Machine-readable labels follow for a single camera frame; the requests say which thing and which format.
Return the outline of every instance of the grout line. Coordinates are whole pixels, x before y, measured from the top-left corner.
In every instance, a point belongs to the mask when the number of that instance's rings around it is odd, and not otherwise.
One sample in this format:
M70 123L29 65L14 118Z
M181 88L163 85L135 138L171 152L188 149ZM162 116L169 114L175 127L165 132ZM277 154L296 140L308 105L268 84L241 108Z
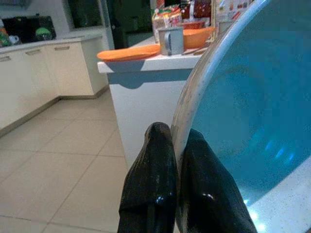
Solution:
M0 217L9 217L9 218L14 218L13 216L5 216L5 215L0 215Z
M39 153L46 153L46 154L76 154L76 155L86 155L86 156L97 156L96 154L85 154L85 153L73 153L73 152L51 152L51 151L38 151L37 154Z
M63 206L63 204L66 202L66 200L68 199L68 197L70 196L70 194L72 193L72 191L75 189L75 187L78 185L78 183L80 182L80 180L82 179L82 177L86 174L87 170L90 168L90 166L94 163L95 159L97 158L97 156L94 156L93 160L90 162L90 164L86 167L85 171L82 173L82 175L80 176L80 178L78 179L78 181L76 182L76 184L73 186L73 188L71 189L71 191L68 193L68 195L65 197L65 199L63 200L63 202L60 204L60 206L58 207L58 209L55 211L54 215L50 218L50 220L48 221L48 223L50 223L52 221L52 219L55 217L55 215L57 214L57 212L60 210L60 208Z
M68 121L70 121L70 123L68 124L68 125L66 125L62 130L60 130L56 135L54 135L49 141L47 141L42 147L40 147L39 149L38 149L38 151L37 152L42 152L41 150L48 144L48 143L50 143L54 138L56 138L61 132L63 132L69 125L71 125L73 122L74 122L74 120L68 120Z
M83 115L83 114L84 114L88 109L90 109L90 108L94 108L94 107L98 108L102 102L106 102L106 101L108 101L108 99L105 99L105 100L103 100L103 101L94 102L93 105L88 106L85 110L83 110L80 114L78 114L77 117Z
M22 151L22 152L34 152L34 153L38 152L38 150L22 150L22 149L11 149L11 148L9 149L0 148L0 150L8 150L8 151L12 150L12 151Z
M74 120L74 118L47 118L47 117L39 117L39 116L36 116L35 118L37 118L38 120L68 120L68 121Z
M75 120L87 120L87 121L112 121L112 122L117 122L117 119L114 120L107 120L107 119L75 119Z
M104 149L104 147L106 146L106 144L108 143L108 141L112 138L112 135L115 133L115 131L118 130L118 126L117 128L112 132L112 134L109 136L109 138L107 139L107 141L105 142L105 144L102 146L102 148L99 150L99 152L97 153L97 156L100 156L99 153Z
M61 226L61 227L71 227L71 228L76 228L76 229L90 230L90 231L103 232L103 233L116 233L116 232L102 231L102 230L98 230L98 229L94 229L94 228L88 228L88 227L66 225L66 224L56 223L56 222L50 222L50 223L48 223L48 225L55 225L55 226Z
M7 180L10 176L12 176L13 174L15 174L24 164L26 164L29 160L31 160L31 159L37 154L37 152L35 152L35 151L23 151L23 150L19 150L19 152L31 152L31 153L33 153L33 155L29 156L29 158L26 159L25 162L23 162L20 166L18 166L16 169L14 169L14 171L12 171L7 177L5 177L4 180L2 180L2 181L0 182L0 185L1 185L5 180Z
M19 220L25 220L25 221L31 221L31 222L48 224L47 221L42 221L42 220L28 219L28 218L23 218L23 217L13 217L13 218L19 219Z
M43 230L40 233L44 233L47 227L48 227L48 224L43 228Z
M99 154L98 156L100 156L100 157L124 158L124 156L101 155L101 154Z

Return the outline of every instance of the cabinet door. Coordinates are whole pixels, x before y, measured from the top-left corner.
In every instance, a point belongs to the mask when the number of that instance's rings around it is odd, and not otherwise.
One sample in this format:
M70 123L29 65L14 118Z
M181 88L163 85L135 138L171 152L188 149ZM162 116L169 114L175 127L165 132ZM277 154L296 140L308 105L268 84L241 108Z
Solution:
M50 45L46 49L62 96L93 95L80 43Z
M0 128L40 106L40 100L22 52L0 54Z
M56 83L49 72L44 53L44 47L23 51L23 57L30 68L41 104L45 104L58 96Z

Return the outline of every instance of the wall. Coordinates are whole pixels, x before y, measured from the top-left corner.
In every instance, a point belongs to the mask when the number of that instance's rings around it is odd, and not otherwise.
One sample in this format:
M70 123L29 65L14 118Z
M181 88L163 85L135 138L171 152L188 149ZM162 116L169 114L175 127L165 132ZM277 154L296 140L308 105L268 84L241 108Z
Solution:
M0 6L0 17L31 16L36 13L42 16L51 16L58 37L102 34L104 49L114 48L110 27L72 31L69 26L69 16L64 8L63 0L32 0L27 9L18 6Z
M130 168L144 142L148 126L172 124L180 93L191 69L109 73L125 159Z

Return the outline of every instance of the kitchen counter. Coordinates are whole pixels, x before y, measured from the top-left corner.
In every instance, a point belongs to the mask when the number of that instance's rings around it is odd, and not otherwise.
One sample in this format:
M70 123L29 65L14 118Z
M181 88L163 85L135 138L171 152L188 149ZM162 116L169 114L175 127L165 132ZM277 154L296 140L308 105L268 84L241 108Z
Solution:
M86 40L95 39L98 37L102 37L101 34L98 35L84 35L84 36L73 36L73 37L61 37L55 40L46 40L46 41L38 41L33 43L21 44L21 45L12 45L7 47L0 48L0 54L12 52L16 50L24 50L31 49L34 47L44 46L44 45L54 45L54 44L65 44L65 43L74 43L74 42L82 42Z
M155 44L154 37L150 37L133 47ZM125 62L99 62L98 70L100 73L119 73L119 72L139 72L172 69L192 69L202 55L158 55L145 60L125 61Z
M134 47L154 43L150 37ZM138 61L98 62L99 72L108 76L129 167L143 145L148 126L156 121L171 125L180 93L200 58L193 54L158 55Z

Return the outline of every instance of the beige floor tile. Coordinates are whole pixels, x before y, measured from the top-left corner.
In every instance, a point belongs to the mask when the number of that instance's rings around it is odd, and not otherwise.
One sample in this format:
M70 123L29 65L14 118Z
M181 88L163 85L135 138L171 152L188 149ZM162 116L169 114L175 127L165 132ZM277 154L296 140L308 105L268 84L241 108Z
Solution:
M103 101L86 109L77 119L84 120L117 120L112 101Z
M70 120L33 118L0 138L0 149L36 151L70 123Z
M34 154L31 151L0 150L0 183Z
M76 227L57 226L50 224L43 233L100 233L100 232Z
M75 120L42 151L97 155L116 128L114 121Z
M0 233L41 233L45 226L41 222L0 217Z
M105 91L101 96L99 96L96 101L98 103L102 103L103 101L110 101L112 102L111 92L110 90Z
M36 154L0 184L0 215L49 221L93 159Z
M85 109L97 104L96 100L61 100L37 117L44 119L76 119Z
M116 130L99 155L124 157L124 149L119 130Z
M124 158L97 157L52 222L117 232L126 173Z

